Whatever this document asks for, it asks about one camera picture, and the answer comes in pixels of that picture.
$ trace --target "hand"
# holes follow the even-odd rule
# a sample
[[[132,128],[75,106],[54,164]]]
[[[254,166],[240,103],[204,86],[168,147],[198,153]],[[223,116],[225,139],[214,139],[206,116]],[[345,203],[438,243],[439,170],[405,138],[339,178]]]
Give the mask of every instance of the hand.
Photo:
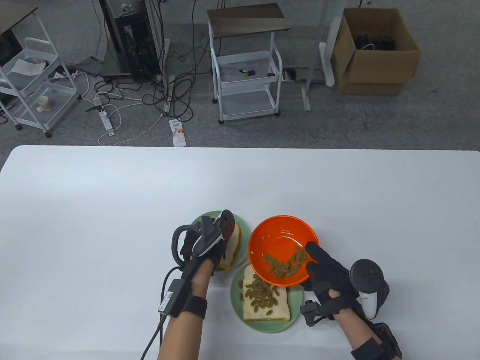
[[[227,241],[221,239],[213,248],[211,248],[205,255],[192,259],[192,249],[195,242],[198,240],[198,234],[194,231],[187,231],[185,235],[185,240],[183,246],[180,250],[180,255],[183,256],[184,261],[187,263],[185,269],[183,270],[184,274],[182,277],[192,278],[200,265],[206,260],[209,259],[214,265],[214,270],[220,264],[222,257],[225,257],[225,251],[227,250]]]
[[[313,291],[320,304],[341,295],[352,307],[358,307],[359,294],[350,282],[350,271],[314,242],[307,243],[305,250],[316,261],[307,264],[310,279],[302,284],[305,291]]]

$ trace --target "glove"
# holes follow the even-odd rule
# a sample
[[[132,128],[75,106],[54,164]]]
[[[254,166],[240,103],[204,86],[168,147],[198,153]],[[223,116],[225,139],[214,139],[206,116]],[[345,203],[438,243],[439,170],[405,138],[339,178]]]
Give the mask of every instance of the glove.
[[[302,284],[304,290],[313,291],[322,306],[328,305],[332,300],[328,295],[329,289],[336,290],[341,294],[339,298],[335,298],[338,303],[337,307],[342,309],[350,307],[355,312],[363,313],[360,303],[357,301],[359,293],[350,282],[350,271],[314,242],[308,242],[305,250],[316,263],[309,262],[307,264],[310,279]],[[335,309],[336,305],[329,304],[329,307]]]
[[[193,245],[198,240],[198,234],[194,231],[187,231],[185,235],[185,240],[183,246],[180,250],[180,255],[183,257],[183,260],[186,262],[185,268],[183,270],[182,278],[192,278],[200,265],[206,260],[210,259],[214,264],[214,270],[220,264],[222,258],[225,258],[225,252],[227,251],[227,241],[221,239],[215,246],[213,246],[205,255],[193,258],[192,259],[192,250]]]

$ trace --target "gray carpet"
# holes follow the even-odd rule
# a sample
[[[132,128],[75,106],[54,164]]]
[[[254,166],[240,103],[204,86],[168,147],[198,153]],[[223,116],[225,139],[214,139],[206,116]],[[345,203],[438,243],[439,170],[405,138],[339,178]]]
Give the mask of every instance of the gray carpet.
[[[16,0],[19,3],[39,3]],[[228,6],[262,1],[228,0]],[[321,2],[318,0],[279,0],[292,31],[278,36],[278,47],[286,65],[305,64],[314,47],[314,30]],[[168,0],[162,7],[166,36],[173,42],[172,51],[191,49],[192,0]],[[207,41],[205,9],[214,8],[215,0],[196,4],[197,44]],[[315,86],[311,89],[312,111],[304,112],[300,88],[284,84],[281,112],[274,116],[239,120],[218,125],[218,107],[211,103],[213,89],[210,75],[199,76],[191,107],[194,117],[184,124],[187,146],[222,147],[292,147],[292,148],[381,148],[381,149],[456,149],[479,150],[480,147],[480,8],[478,0],[404,1],[373,0],[369,6],[398,7],[408,29],[422,50],[415,77],[397,97],[342,96],[336,87]],[[98,22],[90,0],[43,0],[39,13],[58,48],[68,62],[79,62],[94,55],[99,36]],[[39,27],[27,19],[15,29],[18,37],[38,36]],[[262,49],[268,36],[227,39],[222,54]],[[105,52],[102,38],[99,56]],[[181,72],[192,66],[193,58],[182,63],[174,56],[170,72]],[[199,66],[208,70],[208,53]],[[91,84],[99,79],[90,78]],[[86,90],[85,77],[76,80]],[[144,86],[138,93],[125,91],[130,97],[152,93]],[[87,98],[92,99],[92,87]],[[124,106],[132,101],[113,101]],[[0,167],[10,151],[22,144],[97,145],[105,132],[98,115],[85,113],[90,104],[78,101],[55,128],[53,137],[28,126],[21,132],[13,124],[0,126]],[[180,104],[177,112],[182,111]],[[122,125],[117,135],[104,138],[105,144],[132,138],[148,129],[158,118],[154,107],[134,106],[121,110]],[[112,117],[114,126],[118,117]],[[167,118],[135,141],[131,146],[172,146]]]

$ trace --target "green plate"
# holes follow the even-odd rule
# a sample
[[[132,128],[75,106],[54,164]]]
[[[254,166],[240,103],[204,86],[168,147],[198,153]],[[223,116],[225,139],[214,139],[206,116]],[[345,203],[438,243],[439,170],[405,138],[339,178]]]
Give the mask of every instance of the green plate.
[[[220,210],[210,211],[208,213],[200,215],[198,218],[196,218],[192,222],[192,224],[196,223],[197,221],[200,221],[201,216],[209,216],[209,217],[216,218],[218,215],[220,215]],[[250,236],[252,235],[252,232],[248,228],[245,221],[243,221],[241,217],[235,214],[233,214],[233,216],[235,217],[235,223],[238,226],[240,226],[241,234],[240,234],[239,248],[237,250],[237,253],[235,254],[235,259],[233,259],[232,270],[235,269],[237,266],[240,266],[241,263],[243,263],[247,258],[248,242],[250,241]]]
[[[295,319],[300,314],[300,306],[303,305],[303,289],[301,286],[295,286],[290,288],[287,294],[288,307],[290,308],[290,321],[244,321],[243,320],[243,301],[240,300],[240,294],[242,293],[239,287],[239,281],[243,281],[243,272],[247,265],[242,266],[233,278],[232,285],[230,286],[230,300],[232,302],[233,311],[239,317],[239,319],[248,327],[253,330],[260,331],[261,333],[279,333],[285,330],[293,324]]]

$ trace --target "bread slice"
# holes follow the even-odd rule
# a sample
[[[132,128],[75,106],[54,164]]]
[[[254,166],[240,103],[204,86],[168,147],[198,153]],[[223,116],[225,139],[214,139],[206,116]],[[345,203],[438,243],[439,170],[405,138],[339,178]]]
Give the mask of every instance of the bread slice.
[[[241,238],[241,229],[240,226],[235,224],[235,229],[233,230],[232,236],[227,243],[227,251],[225,252],[225,259],[222,258],[218,267],[223,270],[231,270],[233,265],[233,260],[235,260],[235,254],[239,249]]]
[[[245,296],[245,292],[249,289],[246,285],[251,284],[254,281],[252,266],[249,264],[244,271],[245,278],[243,279],[242,284],[242,293],[243,293],[243,319],[245,321],[260,321],[260,320],[282,320],[290,321],[290,309],[288,308],[287,303],[287,288],[277,287],[279,295],[273,293],[273,297],[277,299],[278,305],[274,305],[271,308],[258,308],[258,311],[254,311],[254,307],[250,305],[252,300]]]

